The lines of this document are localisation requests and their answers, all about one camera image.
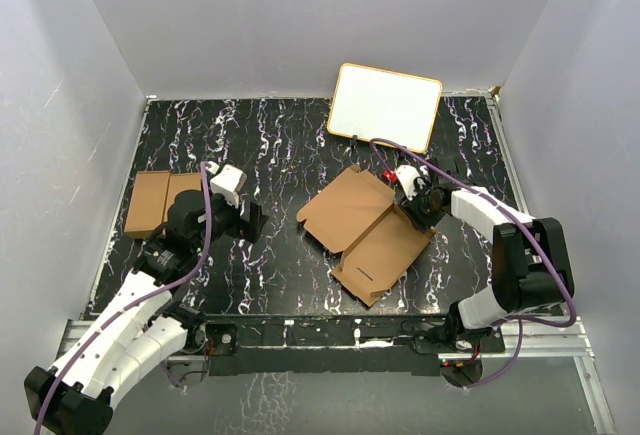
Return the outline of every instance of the cardboard flap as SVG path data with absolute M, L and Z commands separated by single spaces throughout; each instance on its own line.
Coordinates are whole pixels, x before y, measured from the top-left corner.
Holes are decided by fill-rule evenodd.
M 170 173 L 138 172 L 127 211 L 124 232 L 131 238 L 146 238 L 162 223 Z
M 433 237 L 415 230 L 394 206 L 332 271 L 340 283 L 367 306 L 398 281 Z
M 298 212 L 298 222 L 331 253 L 350 249 L 393 204 L 394 192 L 353 165 Z
M 202 176 L 198 173 L 173 173 L 169 177 L 167 188 L 167 201 L 164 206 L 163 222 L 167 221 L 169 208 L 176 201 L 176 196 L 185 190 L 202 190 Z

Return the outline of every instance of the flattened cardboard box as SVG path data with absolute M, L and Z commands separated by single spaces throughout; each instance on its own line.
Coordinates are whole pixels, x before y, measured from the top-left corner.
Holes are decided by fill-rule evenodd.
M 178 193 L 201 189 L 199 173 L 138 172 L 127 212 L 125 235 L 134 240 L 148 238 L 158 225 L 167 221 L 167 211 Z
M 296 217 L 327 250 L 342 252 L 331 274 L 369 307 L 395 285 L 434 234 L 413 228 L 393 198 L 393 189 L 352 165 Z

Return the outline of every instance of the cable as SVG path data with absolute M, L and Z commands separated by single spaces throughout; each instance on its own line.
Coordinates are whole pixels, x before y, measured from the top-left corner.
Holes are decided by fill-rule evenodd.
M 211 357 L 213 357 L 213 353 L 215 351 L 215 346 L 213 343 L 213 337 L 205 342 L 204 346 L 204 361 L 207 366 L 211 366 Z
M 209 370 L 190 370 L 190 371 L 186 372 L 184 375 L 182 375 L 182 377 L 180 377 L 180 383 L 184 382 L 184 380 L 185 380 L 185 378 L 187 378 L 187 376 L 193 375 L 194 373 L 198 373 L 200 375 L 205 375 L 205 374 L 209 373 Z
M 56 377 L 53 383 L 51 384 L 51 388 L 49 388 L 49 391 L 47 392 L 47 395 L 44 397 L 44 400 L 42 402 L 42 406 L 40 407 L 40 412 L 38 413 L 38 420 L 36 421 L 36 427 L 33 431 L 34 435 L 40 435 L 40 431 L 44 423 L 45 414 L 47 413 L 49 405 L 51 404 L 51 399 L 53 398 L 54 393 L 58 389 L 58 386 L 60 385 L 60 383 L 62 383 L 62 379 L 67 375 L 67 373 L 69 372 L 73 364 L 78 361 L 80 356 L 87 350 L 87 348 L 89 348 L 89 346 L 96 340 L 96 338 L 98 338 L 98 336 L 100 335 L 100 333 L 102 333 L 102 331 L 106 330 L 114 321 L 116 321 L 120 317 L 120 315 L 122 315 L 123 312 L 126 312 L 127 310 L 131 310 L 133 307 L 141 304 L 142 302 L 149 300 L 150 298 L 155 297 L 156 295 L 159 295 L 160 293 L 166 292 L 167 290 L 173 290 L 174 288 L 177 288 L 180 285 L 188 283 L 203 267 L 204 262 L 207 259 L 209 254 L 209 248 L 211 244 L 211 230 L 213 225 L 213 216 L 211 213 L 211 200 L 209 199 L 209 190 L 207 190 L 206 162 L 200 163 L 200 173 L 202 175 L 202 188 L 203 188 L 202 193 L 204 195 L 204 206 L 205 206 L 205 239 L 204 239 L 204 247 L 202 249 L 202 255 L 198 260 L 198 263 L 196 263 L 195 267 L 193 267 L 193 269 L 189 273 L 187 273 L 184 277 L 179 278 L 175 282 L 169 283 L 168 285 L 164 285 L 156 290 L 153 290 L 147 293 L 146 295 L 143 295 L 135 299 L 134 301 L 126 305 L 122 311 L 118 311 L 114 313 L 109 319 L 107 319 L 107 321 L 105 321 L 100 326 L 98 331 L 93 332 L 91 334 L 91 336 L 73 354 L 73 356 L 69 359 L 67 364 L 64 367 L 62 367 L 62 370 L 60 370 L 56 374 Z
M 193 355 L 194 353 L 198 353 L 200 350 L 202 350 L 204 348 L 204 346 L 207 344 L 207 338 L 206 338 L 206 334 L 205 334 L 205 338 L 202 341 L 202 343 L 200 344 L 200 346 L 194 350 L 191 350 L 189 352 L 185 351 L 185 350 L 180 350 L 180 353 L 182 353 L 183 355 Z
M 478 355 L 480 355 L 480 344 L 476 345 L 476 348 L 473 350 L 473 357 L 471 357 L 464 363 L 466 363 L 467 365 L 473 363 L 475 359 L 478 358 Z
M 162 361 L 160 363 L 160 366 L 162 367 L 162 370 L 164 370 L 164 373 L 167 374 L 167 378 L 173 384 L 174 387 L 179 388 L 180 390 L 187 389 L 187 386 L 184 383 L 182 383 L 182 379 L 178 380 L 178 377 L 176 377 L 173 374 L 173 372 L 169 370 L 169 367 L 167 367 L 167 362 Z
M 520 355 L 520 349 L 522 348 L 522 337 L 524 335 L 523 331 L 524 331 L 524 327 L 522 326 L 522 320 L 518 319 L 518 343 L 516 345 L 516 350 L 513 352 L 513 356 L 509 359 L 509 361 L 505 364 L 505 366 L 502 367 L 500 370 L 498 370 L 495 373 L 492 373 L 487 378 L 483 378 L 482 380 L 478 380 L 475 383 L 467 385 L 465 388 L 479 387 L 480 385 L 484 385 L 485 383 L 492 382 L 496 378 L 501 377 L 502 375 L 507 373 L 507 371 L 509 371 L 509 369 L 513 367 L 513 364 L 516 363 L 516 360 L 518 359 L 518 355 Z
M 568 327 L 570 327 L 571 325 L 573 325 L 575 323 L 576 318 L 577 318 L 576 307 L 575 307 L 575 304 L 573 303 L 573 300 L 571 299 L 571 295 L 567 291 L 567 288 L 564 286 L 564 282 L 560 278 L 560 275 L 558 274 L 558 272 L 556 271 L 555 267 L 553 266 L 553 263 L 551 263 L 551 260 L 549 259 L 548 255 L 544 252 L 544 250 L 542 249 L 542 247 L 540 246 L 538 241 L 531 234 L 531 232 L 529 232 L 529 230 L 527 230 L 527 227 L 525 227 L 524 224 L 520 220 L 518 220 L 518 218 L 515 215 L 513 215 L 509 210 L 507 210 L 502 205 L 500 205 L 492 196 L 487 195 L 485 193 L 482 193 L 482 192 L 474 189 L 473 187 L 470 187 L 469 185 L 461 182 L 460 180 L 452 177 L 447 172 L 439 169 L 438 167 L 436 167 L 432 163 L 427 162 L 424 158 L 419 157 L 418 155 L 416 155 L 415 153 L 413 153 L 409 149 L 403 147 L 402 145 L 399 145 L 399 144 L 397 144 L 395 142 L 392 142 L 391 140 L 386 140 L 384 138 L 373 138 L 373 139 L 371 139 L 371 141 L 369 143 L 371 145 L 371 148 L 376 153 L 376 155 L 378 156 L 378 158 L 382 162 L 383 166 L 387 170 L 391 170 L 391 169 L 387 165 L 386 161 L 382 158 L 382 155 L 380 154 L 380 151 L 378 150 L 378 147 L 376 147 L 376 143 L 384 143 L 384 144 L 391 145 L 391 146 L 397 148 L 398 150 L 400 150 L 404 154 L 410 156 L 411 158 L 413 158 L 417 162 L 419 162 L 422 165 L 426 166 L 429 170 L 432 170 L 435 173 L 437 173 L 438 175 L 440 175 L 441 177 L 449 180 L 451 183 L 453 183 L 453 184 L 459 186 L 460 188 L 463 188 L 463 189 L 473 193 L 474 195 L 478 195 L 478 196 L 484 198 L 489 203 L 491 203 L 500 213 L 502 213 L 505 217 L 507 217 L 509 220 L 511 220 L 518 227 L 518 229 L 522 232 L 522 234 L 525 236 L 525 238 L 531 244 L 533 249 L 536 251 L 538 256 L 542 259 L 542 263 L 544 264 L 545 268 L 549 271 L 549 274 L 551 275 L 551 277 L 553 278 L 554 282 L 558 286 L 558 290 L 562 294 L 562 298 L 564 298 L 564 301 L 567 303 L 567 308 L 569 309 L 569 318 L 567 320 L 563 321 L 563 322 L 549 321 L 549 320 L 545 320 L 543 318 L 532 317 L 532 316 L 529 316 L 529 315 L 517 315 L 517 316 L 513 316 L 513 317 L 509 317 L 509 318 L 511 318 L 513 320 L 527 320 L 527 321 L 530 321 L 530 322 L 537 322 L 537 323 L 541 323 L 543 325 L 548 325 L 550 327 L 556 327 L 556 328 L 568 328 Z

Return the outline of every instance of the brown cardboard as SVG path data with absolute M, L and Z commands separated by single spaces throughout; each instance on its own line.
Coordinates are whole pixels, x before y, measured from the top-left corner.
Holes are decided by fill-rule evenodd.
M 369 307 L 393 287 L 434 233 L 414 229 L 393 198 L 390 187 L 353 165 L 296 217 L 331 253 L 342 252 L 331 274 Z
M 127 213 L 124 233 L 130 238 L 147 238 L 162 223 L 169 172 L 138 172 Z
M 169 207 L 176 201 L 176 195 L 185 190 L 202 190 L 202 176 L 199 173 L 175 173 L 171 175 L 164 205 L 163 222 L 167 221 Z

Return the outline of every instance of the red object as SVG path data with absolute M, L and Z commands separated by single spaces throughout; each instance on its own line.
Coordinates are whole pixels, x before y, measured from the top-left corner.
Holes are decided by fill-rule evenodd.
M 390 170 L 385 170 L 382 176 L 392 183 L 396 183 L 398 181 L 398 176 L 396 175 L 396 172 L 392 172 Z

